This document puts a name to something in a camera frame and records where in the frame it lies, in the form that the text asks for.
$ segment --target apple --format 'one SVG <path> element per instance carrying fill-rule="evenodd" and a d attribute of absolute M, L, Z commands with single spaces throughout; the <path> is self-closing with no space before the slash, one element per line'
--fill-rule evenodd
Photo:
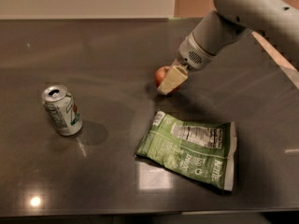
<path fill-rule="evenodd" d="M 170 65 L 165 65 L 165 66 L 162 66 L 160 67 L 158 70 L 156 70 L 156 73 L 155 73 L 155 85 L 156 87 L 158 88 L 161 84 L 161 82 L 164 80 L 167 72 L 169 71 L 170 69 Z M 179 89 L 179 86 L 176 87 L 175 89 L 173 89 L 171 91 L 174 92 L 174 91 L 177 91 Z"/>

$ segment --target white robotic arm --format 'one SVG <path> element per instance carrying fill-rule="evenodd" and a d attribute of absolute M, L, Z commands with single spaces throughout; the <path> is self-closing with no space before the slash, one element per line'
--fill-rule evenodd
<path fill-rule="evenodd" d="M 214 0 L 210 11 L 186 37 L 178 56 L 158 88 L 168 94 L 201 70 L 242 36 L 255 31 L 264 36 L 295 67 L 299 66 L 299 10 L 282 0 Z"/>

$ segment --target aluminum can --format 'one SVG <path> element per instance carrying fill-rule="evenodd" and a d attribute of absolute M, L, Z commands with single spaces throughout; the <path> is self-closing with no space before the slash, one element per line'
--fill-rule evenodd
<path fill-rule="evenodd" d="M 50 115 L 56 131 L 64 136 L 77 133 L 83 125 L 73 95 L 66 86 L 53 85 L 46 88 L 42 95 L 42 104 Z"/>

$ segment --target snack bag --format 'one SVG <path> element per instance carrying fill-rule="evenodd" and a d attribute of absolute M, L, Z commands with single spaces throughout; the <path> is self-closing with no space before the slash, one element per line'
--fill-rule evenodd
<path fill-rule="evenodd" d="M 233 189 L 235 123 L 178 120 L 159 111 L 135 154 L 219 189 Z"/>

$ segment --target dark countertop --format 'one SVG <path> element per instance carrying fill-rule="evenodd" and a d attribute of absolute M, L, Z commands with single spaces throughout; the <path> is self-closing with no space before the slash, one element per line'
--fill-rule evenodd
<path fill-rule="evenodd" d="M 157 93 L 155 70 L 199 21 L 0 21 L 0 217 L 298 210 L 299 92 L 251 35 Z M 41 104 L 55 82 L 84 119 L 71 137 Z M 235 121 L 232 193 L 135 157 L 157 109 Z"/>

